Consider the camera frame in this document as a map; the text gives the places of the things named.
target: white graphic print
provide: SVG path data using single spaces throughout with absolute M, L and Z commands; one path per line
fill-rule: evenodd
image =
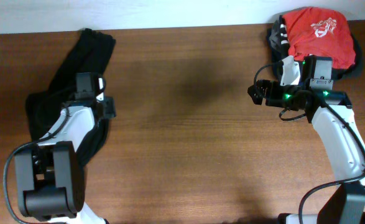
M 311 25 L 311 27 L 313 27 L 313 29 L 315 30 L 316 37 L 324 37 L 327 32 L 331 32 L 331 34 L 334 34 L 333 30 L 336 28 L 336 26 L 337 20 L 332 18 L 328 18 L 325 21 L 320 21 L 317 24 Z

